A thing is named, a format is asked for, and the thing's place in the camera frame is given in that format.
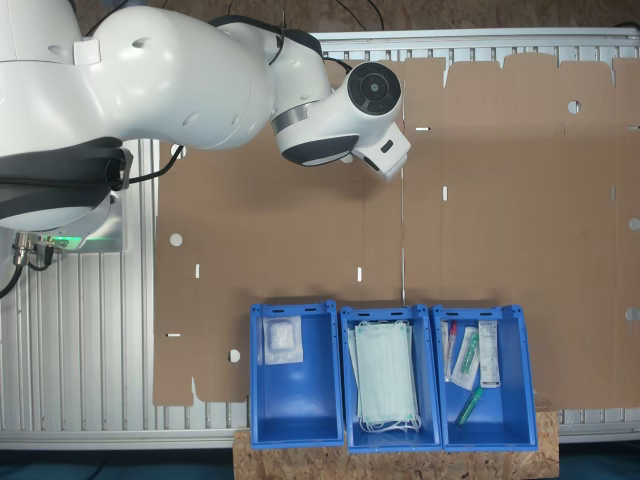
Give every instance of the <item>surgical mask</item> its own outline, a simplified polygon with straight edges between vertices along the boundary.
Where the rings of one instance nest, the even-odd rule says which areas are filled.
[[[411,363],[411,327],[406,322],[355,328],[360,426],[369,433],[421,426]]]

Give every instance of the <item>robot end effector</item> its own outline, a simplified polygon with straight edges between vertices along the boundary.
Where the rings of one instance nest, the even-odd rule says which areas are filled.
[[[400,82],[393,71],[363,63],[332,95],[282,113],[272,127],[282,156],[291,162],[317,166],[353,153],[391,179],[411,148],[395,123],[401,108]]]

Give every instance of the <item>cardboard sheet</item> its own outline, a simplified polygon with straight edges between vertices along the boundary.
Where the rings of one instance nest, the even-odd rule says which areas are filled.
[[[518,54],[455,63],[446,87],[444,62],[391,64],[404,183],[297,167],[269,128],[162,178],[155,405],[191,405],[192,378],[203,401],[245,399],[251,303],[399,305],[402,249],[407,305],[524,307],[534,388],[558,408],[640,405],[640,61],[616,60],[614,85],[605,63]]]
[[[406,65],[407,302],[519,303],[539,394],[560,408],[637,407],[623,363],[637,362],[638,327],[620,310],[640,297],[628,226],[640,202],[616,178],[625,162],[623,176],[638,173],[627,124],[640,108],[616,109],[637,96],[630,79],[617,72],[615,88],[604,63],[558,68],[542,54],[455,63],[446,87],[443,71],[439,59]]]

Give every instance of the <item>white label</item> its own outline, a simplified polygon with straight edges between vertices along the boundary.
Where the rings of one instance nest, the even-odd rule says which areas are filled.
[[[480,320],[480,386],[497,388],[500,386],[500,365],[498,363],[498,322]]]

